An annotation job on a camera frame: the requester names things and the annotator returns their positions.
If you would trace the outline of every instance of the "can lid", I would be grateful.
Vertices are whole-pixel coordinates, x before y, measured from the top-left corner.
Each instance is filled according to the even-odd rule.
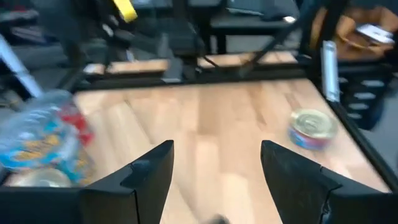
[[[330,139],[336,135],[336,121],[318,110],[301,109],[291,115],[291,125],[300,134],[310,138]]]

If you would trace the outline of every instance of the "black metal frame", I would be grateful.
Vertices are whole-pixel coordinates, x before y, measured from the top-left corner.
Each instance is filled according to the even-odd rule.
[[[162,77],[164,71],[142,71],[126,72],[118,75],[110,74],[84,74],[82,72],[70,75],[68,80],[64,80],[59,88],[67,89],[72,93],[78,91],[91,90],[110,90],[117,88],[138,88],[167,85],[192,85],[208,83],[226,83],[226,82],[250,82],[256,80],[284,80],[293,78],[308,78],[322,94],[319,82],[321,80],[321,60],[320,48],[324,40],[331,40],[334,36],[338,19],[343,12],[348,0],[332,0],[328,2],[317,1],[315,5],[308,10],[308,14],[300,17],[295,23],[282,30],[275,39],[262,51],[256,52],[252,60],[246,62],[243,66],[232,67],[214,67],[200,68],[194,79],[183,79],[180,82],[168,82]],[[310,23],[321,6],[329,9],[322,26],[320,37],[315,54],[309,61],[299,63],[285,63],[272,65],[259,65],[258,60],[268,51],[272,50],[276,44],[283,41],[293,30]],[[374,70],[378,71],[382,61],[378,62],[340,62],[339,72],[341,77],[352,77],[355,73]],[[167,72],[184,73],[181,70],[169,68]],[[372,147],[368,140],[362,135],[357,125],[348,118],[345,109],[339,103],[326,101],[329,107],[335,112],[339,120],[343,123],[351,137],[357,143],[364,155],[369,159],[379,175],[390,187],[393,192],[398,192],[398,177],[394,171],[387,165],[386,161]]]

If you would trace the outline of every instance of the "wooden table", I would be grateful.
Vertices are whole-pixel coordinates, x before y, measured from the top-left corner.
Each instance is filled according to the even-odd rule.
[[[213,60],[227,65],[247,57],[219,55]],[[263,59],[293,61],[286,52]],[[119,63],[114,70],[161,70],[166,64]],[[98,164],[98,178],[164,140],[175,141],[174,174],[162,223],[203,223],[217,213],[237,224],[281,223],[261,167],[263,139],[388,191],[340,123],[337,137],[324,151],[308,151],[290,142],[292,110],[315,108],[335,116],[306,79],[92,91],[75,99],[96,133],[87,151]]]

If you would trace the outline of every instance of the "aluminum can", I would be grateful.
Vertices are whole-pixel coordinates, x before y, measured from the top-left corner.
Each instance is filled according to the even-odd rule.
[[[71,187],[68,176],[53,168],[21,172],[10,177],[6,184],[11,187]]]
[[[296,110],[290,117],[289,137],[293,143],[305,149],[325,148],[336,132],[336,121],[318,110]]]

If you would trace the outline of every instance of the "yellow object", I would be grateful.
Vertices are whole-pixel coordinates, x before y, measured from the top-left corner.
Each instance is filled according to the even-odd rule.
[[[134,19],[137,19],[138,15],[130,0],[113,0],[113,2],[116,7],[118,7],[125,22],[131,22]]]

